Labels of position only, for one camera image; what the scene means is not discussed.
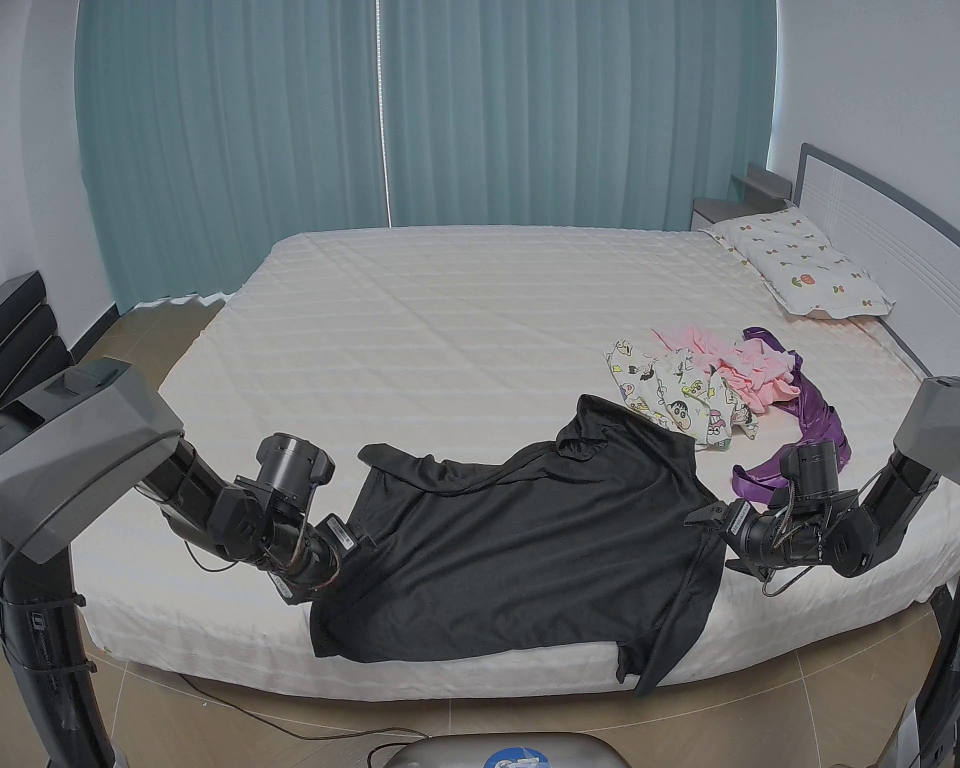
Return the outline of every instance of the purple clothing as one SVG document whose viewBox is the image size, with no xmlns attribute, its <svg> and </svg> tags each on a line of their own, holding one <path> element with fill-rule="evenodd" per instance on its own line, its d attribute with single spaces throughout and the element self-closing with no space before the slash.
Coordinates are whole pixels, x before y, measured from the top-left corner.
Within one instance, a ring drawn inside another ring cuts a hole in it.
<svg viewBox="0 0 960 768">
<path fill-rule="evenodd" d="M 762 339 L 773 349 L 783 352 L 783 345 L 766 328 L 746 328 L 743 331 L 744 339 Z M 850 460 L 850 444 L 844 434 L 840 417 L 827 405 L 824 396 L 820 394 L 810 380 L 801 372 L 804 359 L 791 349 L 797 364 L 793 368 L 793 384 L 800 387 L 800 395 L 793 400 L 775 402 L 774 405 L 788 414 L 793 414 L 800 422 L 803 436 L 794 444 L 782 445 L 770 459 L 759 467 L 744 469 L 739 464 L 733 467 L 733 492 L 741 498 L 769 504 L 770 498 L 777 488 L 785 488 L 787 481 L 780 474 L 780 456 L 794 445 L 817 443 L 821 440 L 833 440 L 837 446 L 837 466 L 843 469 Z"/>
</svg>

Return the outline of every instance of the pink clothing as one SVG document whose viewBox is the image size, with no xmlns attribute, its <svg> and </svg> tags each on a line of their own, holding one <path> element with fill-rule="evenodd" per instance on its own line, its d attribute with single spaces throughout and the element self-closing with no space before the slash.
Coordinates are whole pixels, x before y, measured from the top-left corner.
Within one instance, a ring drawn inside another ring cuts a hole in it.
<svg viewBox="0 0 960 768">
<path fill-rule="evenodd" d="M 727 384 L 737 390 L 755 414 L 778 400 L 792 400 L 800 394 L 792 386 L 794 359 L 778 352 L 761 339 L 749 339 L 730 345 L 695 325 L 680 330 L 656 330 L 654 333 L 672 350 L 689 349 L 693 365 L 708 372 L 713 366 Z"/>
</svg>

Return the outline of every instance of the bedside table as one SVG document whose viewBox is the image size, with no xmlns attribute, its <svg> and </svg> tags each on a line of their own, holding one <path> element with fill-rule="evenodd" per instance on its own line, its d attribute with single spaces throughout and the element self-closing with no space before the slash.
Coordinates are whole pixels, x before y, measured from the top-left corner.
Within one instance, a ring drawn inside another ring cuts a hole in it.
<svg viewBox="0 0 960 768">
<path fill-rule="evenodd" d="M 777 176 L 756 163 L 747 165 L 745 177 L 733 176 L 743 186 L 743 203 L 712 198 L 695 198 L 690 229 L 695 231 L 709 227 L 725 219 L 740 216 L 753 216 L 755 213 L 775 213 L 787 208 L 787 201 L 793 192 L 793 184 L 782 176 Z"/>
</svg>

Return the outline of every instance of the black garment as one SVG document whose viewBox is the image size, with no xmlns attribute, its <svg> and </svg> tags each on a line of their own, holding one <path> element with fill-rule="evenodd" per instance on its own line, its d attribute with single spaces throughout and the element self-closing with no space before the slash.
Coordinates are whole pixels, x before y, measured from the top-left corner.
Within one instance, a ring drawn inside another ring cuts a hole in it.
<svg viewBox="0 0 960 768">
<path fill-rule="evenodd" d="M 613 640 L 637 695 L 703 631 L 723 542 L 684 516 L 716 498 L 693 440 L 583 395 L 556 442 L 500 467 L 367 445 L 349 521 L 375 547 L 313 604 L 317 656 L 462 659 Z"/>
</svg>

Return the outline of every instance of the blue round sticker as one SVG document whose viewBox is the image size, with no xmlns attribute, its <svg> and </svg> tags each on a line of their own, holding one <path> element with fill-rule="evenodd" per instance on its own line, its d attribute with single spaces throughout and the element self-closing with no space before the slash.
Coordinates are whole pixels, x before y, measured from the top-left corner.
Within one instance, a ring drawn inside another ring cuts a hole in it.
<svg viewBox="0 0 960 768">
<path fill-rule="evenodd" d="M 490 755 L 483 768 L 550 768 L 550 761 L 542 752 L 527 747 L 507 747 Z"/>
</svg>

